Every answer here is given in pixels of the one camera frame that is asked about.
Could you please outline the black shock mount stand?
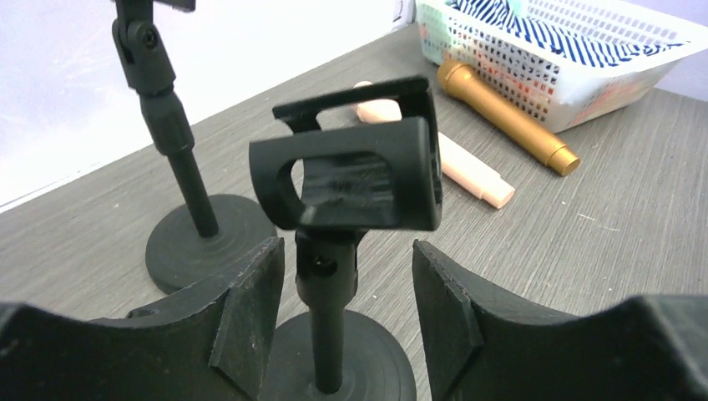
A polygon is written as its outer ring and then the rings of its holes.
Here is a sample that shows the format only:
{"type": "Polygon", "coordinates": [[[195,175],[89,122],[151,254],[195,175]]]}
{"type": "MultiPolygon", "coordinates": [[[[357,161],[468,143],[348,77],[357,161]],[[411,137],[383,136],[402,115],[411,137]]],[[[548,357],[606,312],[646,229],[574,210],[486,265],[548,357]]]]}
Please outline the black shock mount stand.
{"type": "Polygon", "coordinates": [[[357,248],[371,230],[434,231],[443,191],[437,120],[423,76],[323,94],[272,110],[291,135],[254,141],[250,177],[271,222],[293,231],[308,312],[275,332],[264,400],[414,400],[395,337],[348,309],[357,248]]]}

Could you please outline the pink microphone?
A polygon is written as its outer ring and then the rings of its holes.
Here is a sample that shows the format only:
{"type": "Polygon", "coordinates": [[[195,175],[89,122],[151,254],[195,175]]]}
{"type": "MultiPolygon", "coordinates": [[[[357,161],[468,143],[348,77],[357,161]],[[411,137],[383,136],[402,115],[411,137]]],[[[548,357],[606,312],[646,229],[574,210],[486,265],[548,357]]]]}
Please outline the pink microphone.
{"type": "MultiPolygon", "coordinates": [[[[375,124],[398,121],[402,113],[398,103],[390,99],[375,99],[353,106],[358,119],[375,124]]],[[[512,198],[512,187],[493,168],[469,153],[461,145],[438,133],[442,172],[479,200],[500,209],[512,198]]]]}

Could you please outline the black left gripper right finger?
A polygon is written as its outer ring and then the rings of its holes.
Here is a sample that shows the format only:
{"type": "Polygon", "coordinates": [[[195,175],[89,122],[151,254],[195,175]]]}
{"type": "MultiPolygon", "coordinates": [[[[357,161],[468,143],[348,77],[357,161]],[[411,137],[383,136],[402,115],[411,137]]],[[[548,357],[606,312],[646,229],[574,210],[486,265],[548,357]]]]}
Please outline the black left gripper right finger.
{"type": "Polygon", "coordinates": [[[642,295],[587,317],[531,302],[415,241],[435,400],[704,400],[707,299],[642,295]]]}

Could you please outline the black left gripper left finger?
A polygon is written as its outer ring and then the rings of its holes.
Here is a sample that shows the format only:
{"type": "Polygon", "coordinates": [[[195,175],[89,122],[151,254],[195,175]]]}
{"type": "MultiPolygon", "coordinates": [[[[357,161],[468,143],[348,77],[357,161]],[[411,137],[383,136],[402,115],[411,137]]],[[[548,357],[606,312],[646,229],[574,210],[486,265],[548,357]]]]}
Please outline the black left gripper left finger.
{"type": "Polygon", "coordinates": [[[4,400],[256,400],[284,281],[272,237],[226,269],[120,319],[1,306],[4,400]]]}

